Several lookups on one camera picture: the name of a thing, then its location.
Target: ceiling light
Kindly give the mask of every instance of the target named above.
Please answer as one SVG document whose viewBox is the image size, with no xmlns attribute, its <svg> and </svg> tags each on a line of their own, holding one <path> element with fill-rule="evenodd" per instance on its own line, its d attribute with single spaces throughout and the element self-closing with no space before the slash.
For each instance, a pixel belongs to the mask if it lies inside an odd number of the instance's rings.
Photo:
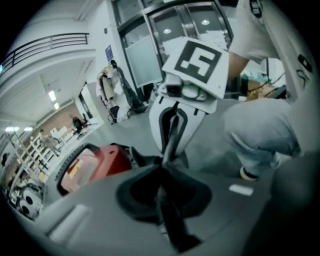
<svg viewBox="0 0 320 256">
<path fill-rule="evenodd" d="M 203 21 L 201 21 L 201 24 L 206 26 L 206 25 L 209 25 L 210 24 L 210 21 L 207 20 L 207 19 L 204 19 Z"/>
<path fill-rule="evenodd" d="M 24 128 L 24 131 L 25 131 L 25 132 L 31 132 L 32 130 L 33 130 L 32 127 L 26 127 L 26 128 Z"/>
<path fill-rule="evenodd" d="M 50 91 L 49 93 L 49 97 L 50 97 L 50 100 L 52 101 L 52 102 L 54 102 L 57 98 L 56 98 L 56 95 L 55 95 L 55 92 L 52 90 L 52 91 Z"/>
<path fill-rule="evenodd" d="M 166 29 L 163 31 L 163 33 L 165 33 L 165 34 L 170 34 L 170 33 L 171 33 L 171 29 L 170 29 L 170 28 L 166 28 Z"/>
<path fill-rule="evenodd" d="M 7 132 L 7 133 L 10 133 L 10 132 L 17 132 L 17 131 L 19 131 L 19 127 L 11 127 L 11 126 L 8 126 L 7 128 L 5 128 L 5 131 Z"/>
</svg>

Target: railing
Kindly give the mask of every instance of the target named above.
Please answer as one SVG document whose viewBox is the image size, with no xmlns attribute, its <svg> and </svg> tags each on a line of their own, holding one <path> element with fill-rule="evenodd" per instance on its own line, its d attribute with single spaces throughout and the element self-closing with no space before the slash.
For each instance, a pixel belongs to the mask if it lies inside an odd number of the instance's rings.
<svg viewBox="0 0 320 256">
<path fill-rule="evenodd" d="M 39 53 L 60 47 L 87 45 L 88 35 L 89 33 L 55 34 L 27 42 L 6 55 L 1 64 L 0 76 L 18 63 Z"/>
</svg>

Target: floor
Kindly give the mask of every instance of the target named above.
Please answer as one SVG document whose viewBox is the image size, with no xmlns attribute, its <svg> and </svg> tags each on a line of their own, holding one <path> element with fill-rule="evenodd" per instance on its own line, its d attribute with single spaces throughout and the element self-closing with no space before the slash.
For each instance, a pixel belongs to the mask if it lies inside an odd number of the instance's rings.
<svg viewBox="0 0 320 256">
<path fill-rule="evenodd" d="M 222 174 L 239 177 L 241 163 L 222 138 L 223 128 L 219 122 L 223 112 L 239 101 L 228 99 L 220 101 L 217 111 L 207 115 L 186 148 L 189 168 L 195 172 Z M 83 139 L 84 143 L 96 146 L 118 143 L 134 146 L 143 155 L 159 155 L 153 140 L 149 113 L 134 115 L 130 119 L 110 125 L 105 123 Z M 44 207 L 60 198 L 54 181 L 58 169 L 47 180 Z"/>
</svg>

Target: white cloth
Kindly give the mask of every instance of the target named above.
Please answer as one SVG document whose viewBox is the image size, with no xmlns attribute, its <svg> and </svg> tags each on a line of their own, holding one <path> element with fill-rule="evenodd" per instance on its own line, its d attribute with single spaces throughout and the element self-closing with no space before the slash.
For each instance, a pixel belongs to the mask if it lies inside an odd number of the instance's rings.
<svg viewBox="0 0 320 256">
<path fill-rule="evenodd" d="M 261 18 L 253 14 L 249 0 L 239 0 L 238 30 L 229 51 L 258 63 L 265 58 L 282 61 L 288 96 L 295 101 L 288 120 L 301 151 L 319 151 L 320 83 L 315 60 L 300 33 L 271 0 L 259 0 L 258 4 Z M 301 56 L 309 62 L 312 72 L 299 61 Z"/>
<path fill-rule="evenodd" d="M 95 81 L 95 94 L 99 98 L 100 96 L 103 96 L 103 93 L 101 91 L 101 85 L 99 79 Z"/>
<path fill-rule="evenodd" d="M 118 83 L 114 87 L 114 92 L 118 95 L 124 94 L 124 90 L 122 89 L 122 85 L 119 79 L 118 79 Z"/>
</svg>

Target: person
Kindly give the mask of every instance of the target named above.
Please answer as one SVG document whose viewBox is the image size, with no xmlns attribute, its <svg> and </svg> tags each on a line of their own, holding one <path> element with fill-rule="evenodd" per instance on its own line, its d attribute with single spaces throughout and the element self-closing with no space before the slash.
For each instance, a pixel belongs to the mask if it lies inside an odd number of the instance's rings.
<svg viewBox="0 0 320 256">
<path fill-rule="evenodd" d="M 242 163 L 240 176 L 255 181 L 281 164 L 278 153 L 296 157 L 319 150 L 314 129 L 319 115 L 309 114 L 309 109 L 318 111 L 319 78 L 310 49 L 273 1 L 239 0 L 236 12 L 238 29 L 229 48 L 228 78 L 239 76 L 249 60 L 260 63 L 265 58 L 280 59 L 286 78 L 286 99 L 239 103 L 222 116 L 224 138 Z M 306 102 L 313 105 L 308 109 Z M 308 125 L 301 124 L 301 117 Z"/>
<path fill-rule="evenodd" d="M 56 147 L 51 143 L 49 136 L 45 135 L 45 130 L 41 129 L 40 130 L 40 141 L 48 148 L 50 149 L 56 157 L 59 156 L 60 152 Z"/>
<path fill-rule="evenodd" d="M 70 118 L 72 119 L 72 124 L 76 129 L 76 133 L 79 134 L 85 127 L 84 123 L 77 116 L 73 116 L 72 114 L 70 115 Z"/>
</svg>

